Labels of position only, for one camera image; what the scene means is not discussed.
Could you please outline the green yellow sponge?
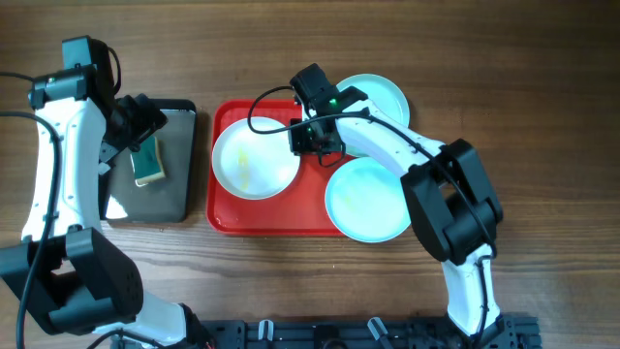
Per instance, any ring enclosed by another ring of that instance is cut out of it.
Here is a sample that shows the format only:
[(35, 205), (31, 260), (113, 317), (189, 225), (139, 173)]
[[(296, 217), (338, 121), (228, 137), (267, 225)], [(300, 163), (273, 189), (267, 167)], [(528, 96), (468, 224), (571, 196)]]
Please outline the green yellow sponge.
[(137, 152), (130, 152), (135, 184), (138, 187), (166, 177), (159, 140), (155, 136), (146, 139)]

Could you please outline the light blue top plate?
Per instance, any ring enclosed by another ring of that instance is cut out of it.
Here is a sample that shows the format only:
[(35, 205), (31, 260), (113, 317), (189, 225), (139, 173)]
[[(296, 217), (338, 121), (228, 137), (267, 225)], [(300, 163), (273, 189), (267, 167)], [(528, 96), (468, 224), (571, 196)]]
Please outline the light blue top plate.
[[(298, 72), (291, 80), (297, 101), (302, 105), (302, 120), (316, 116), (354, 112), (356, 102), (372, 102), (388, 117), (407, 127), (410, 108), (401, 89), (391, 80), (373, 74), (355, 75), (332, 84), (316, 64)], [(364, 157), (360, 148), (344, 143), (345, 152)]]

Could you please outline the light blue plate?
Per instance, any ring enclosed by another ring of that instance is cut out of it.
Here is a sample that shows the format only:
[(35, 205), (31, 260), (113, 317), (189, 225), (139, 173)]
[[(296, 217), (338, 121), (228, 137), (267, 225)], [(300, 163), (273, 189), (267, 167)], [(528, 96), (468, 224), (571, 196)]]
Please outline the light blue plate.
[(334, 172), (325, 188), (325, 209), (343, 235), (365, 243), (397, 238), (411, 225), (399, 179), (370, 157)]
[[(302, 105), (302, 120), (316, 116), (354, 112), (356, 102), (372, 102), (388, 117), (407, 127), (410, 108), (401, 89), (391, 80), (373, 74), (355, 75), (332, 84), (316, 64), (298, 72), (291, 80), (297, 101)], [(360, 148), (344, 143), (345, 152), (364, 157)]]

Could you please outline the white plate with stain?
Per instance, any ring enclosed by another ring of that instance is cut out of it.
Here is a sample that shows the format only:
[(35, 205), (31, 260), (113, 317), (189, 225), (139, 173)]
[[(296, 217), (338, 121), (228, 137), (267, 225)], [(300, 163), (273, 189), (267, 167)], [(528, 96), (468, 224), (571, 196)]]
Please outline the white plate with stain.
[(230, 194), (264, 200), (284, 191), (295, 179), (300, 158), (290, 151), (289, 137), (275, 119), (254, 116), (227, 127), (212, 149), (215, 178)]

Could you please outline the light blue bottom plate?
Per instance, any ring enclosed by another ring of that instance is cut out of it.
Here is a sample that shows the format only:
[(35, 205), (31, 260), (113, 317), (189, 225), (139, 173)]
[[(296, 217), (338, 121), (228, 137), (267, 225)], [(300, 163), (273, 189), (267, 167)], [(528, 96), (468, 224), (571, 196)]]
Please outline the light blue bottom plate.
[(399, 179), (370, 157), (334, 172), (325, 188), (325, 209), (343, 235), (365, 243), (397, 238), (411, 225)]

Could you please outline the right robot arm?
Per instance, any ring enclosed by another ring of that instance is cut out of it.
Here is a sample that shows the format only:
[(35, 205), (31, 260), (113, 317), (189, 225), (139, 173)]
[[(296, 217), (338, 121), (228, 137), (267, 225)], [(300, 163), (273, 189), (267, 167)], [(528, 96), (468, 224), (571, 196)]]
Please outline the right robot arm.
[(500, 314), (490, 263), (503, 210), (473, 146), (412, 131), (361, 89), (330, 83), (316, 63), (296, 73), (290, 86), (303, 107), (291, 126), (294, 149), (356, 147), (399, 179), (418, 241), (442, 264), (449, 318), (463, 334), (482, 340)]

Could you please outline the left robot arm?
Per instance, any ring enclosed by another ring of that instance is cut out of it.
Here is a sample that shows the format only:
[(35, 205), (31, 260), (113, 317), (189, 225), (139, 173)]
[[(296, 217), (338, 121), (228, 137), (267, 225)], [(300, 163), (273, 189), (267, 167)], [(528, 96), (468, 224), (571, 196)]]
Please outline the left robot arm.
[(121, 95), (116, 52), (89, 36), (65, 40), (62, 55), (62, 70), (31, 79), (27, 117), (39, 137), (33, 202), (19, 244), (1, 251), (2, 279), (19, 301), (16, 346), (32, 318), (45, 333), (93, 334), (118, 348), (212, 347), (187, 305), (144, 290), (134, 261), (101, 226), (113, 159), (139, 150), (169, 111), (195, 105)]

